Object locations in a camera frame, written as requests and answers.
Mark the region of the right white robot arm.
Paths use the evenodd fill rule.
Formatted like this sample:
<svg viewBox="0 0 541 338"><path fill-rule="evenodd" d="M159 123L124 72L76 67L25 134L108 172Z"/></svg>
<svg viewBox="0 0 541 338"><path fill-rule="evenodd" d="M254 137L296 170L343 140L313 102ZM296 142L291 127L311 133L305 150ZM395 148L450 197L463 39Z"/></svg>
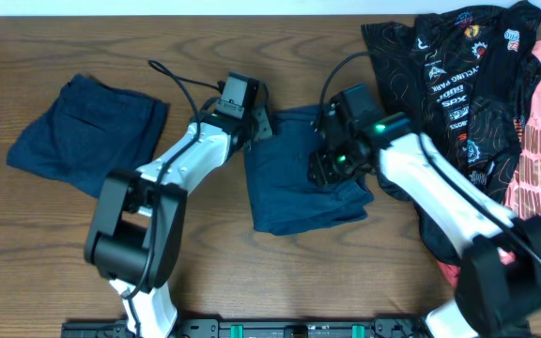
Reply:
<svg viewBox="0 0 541 338"><path fill-rule="evenodd" d="M473 186L404 113L331 111L309 174L321 187L373 166L438 225L460 258L455 295L427 314L429 337L498 337L541 309L541 217L521 220Z"/></svg>

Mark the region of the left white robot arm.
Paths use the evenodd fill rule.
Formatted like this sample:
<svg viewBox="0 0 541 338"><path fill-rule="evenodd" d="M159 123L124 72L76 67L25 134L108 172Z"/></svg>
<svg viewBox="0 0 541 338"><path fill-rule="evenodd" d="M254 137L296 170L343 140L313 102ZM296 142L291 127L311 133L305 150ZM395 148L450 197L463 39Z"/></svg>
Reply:
<svg viewBox="0 0 541 338"><path fill-rule="evenodd" d="M275 133L269 109L239 118L202 111L157 160L104 179L85 261L121 297L131 337L168 337L178 320L168 280L178 261L188 195L243 146Z"/></svg>

